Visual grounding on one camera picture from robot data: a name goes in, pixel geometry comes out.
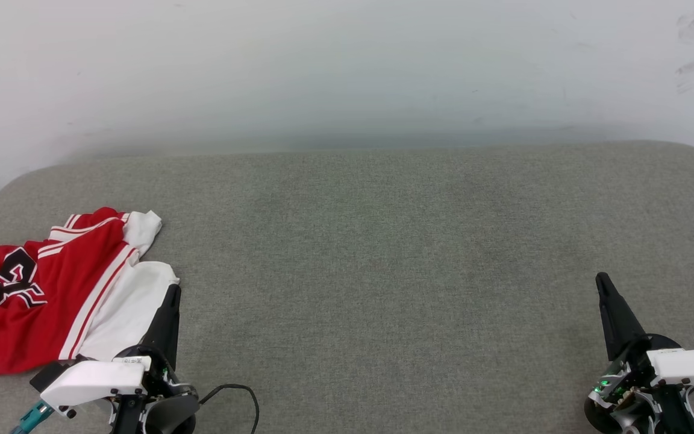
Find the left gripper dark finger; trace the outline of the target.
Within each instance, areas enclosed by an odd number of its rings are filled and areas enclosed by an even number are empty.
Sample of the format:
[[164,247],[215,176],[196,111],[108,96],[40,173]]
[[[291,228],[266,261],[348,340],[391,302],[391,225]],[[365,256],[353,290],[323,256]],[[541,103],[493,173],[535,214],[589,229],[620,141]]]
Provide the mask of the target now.
[[181,322],[181,287],[170,284],[162,305],[141,341],[144,354],[159,357],[170,369],[177,367],[177,344]]

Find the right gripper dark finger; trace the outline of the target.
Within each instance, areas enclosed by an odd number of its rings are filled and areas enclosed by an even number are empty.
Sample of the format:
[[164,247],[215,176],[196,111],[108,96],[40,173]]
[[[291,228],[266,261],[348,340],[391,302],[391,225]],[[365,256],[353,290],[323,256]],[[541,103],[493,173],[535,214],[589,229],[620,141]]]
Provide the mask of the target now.
[[648,348],[645,329],[606,272],[595,278],[608,360],[638,362]]

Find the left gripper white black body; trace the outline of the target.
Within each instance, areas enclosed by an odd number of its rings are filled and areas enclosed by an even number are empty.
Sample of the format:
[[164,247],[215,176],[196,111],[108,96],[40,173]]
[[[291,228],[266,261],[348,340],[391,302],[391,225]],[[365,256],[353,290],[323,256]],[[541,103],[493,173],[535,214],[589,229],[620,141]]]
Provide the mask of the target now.
[[40,398],[67,418],[82,404],[104,407],[110,434],[193,434],[201,406],[196,388],[141,345],[109,362],[77,359]]

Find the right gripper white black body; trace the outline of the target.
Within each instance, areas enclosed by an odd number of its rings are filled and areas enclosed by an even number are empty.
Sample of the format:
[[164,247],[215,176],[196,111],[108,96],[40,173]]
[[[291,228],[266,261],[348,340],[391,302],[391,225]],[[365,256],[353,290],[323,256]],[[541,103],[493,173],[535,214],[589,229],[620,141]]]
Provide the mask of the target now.
[[638,362],[615,360],[594,384],[587,422],[601,434],[694,434],[694,349],[647,337]]

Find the red and white basketball jersey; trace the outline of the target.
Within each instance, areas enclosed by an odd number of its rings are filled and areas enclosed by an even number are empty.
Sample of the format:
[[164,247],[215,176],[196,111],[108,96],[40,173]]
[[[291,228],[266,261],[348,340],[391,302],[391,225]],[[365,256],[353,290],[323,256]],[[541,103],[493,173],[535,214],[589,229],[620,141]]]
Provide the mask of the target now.
[[45,240],[0,245],[0,376],[79,356],[109,362],[140,343],[180,282],[142,259],[161,228],[153,211],[101,208]]

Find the grey fabric sofa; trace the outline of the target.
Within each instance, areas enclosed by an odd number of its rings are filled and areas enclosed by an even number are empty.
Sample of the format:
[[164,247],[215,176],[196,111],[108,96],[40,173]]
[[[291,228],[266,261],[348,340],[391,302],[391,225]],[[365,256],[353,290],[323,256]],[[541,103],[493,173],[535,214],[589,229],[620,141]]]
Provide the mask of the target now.
[[257,434],[598,434],[595,275],[694,348],[694,148],[141,157],[0,191],[0,244],[102,206],[163,220],[177,374],[250,386]]

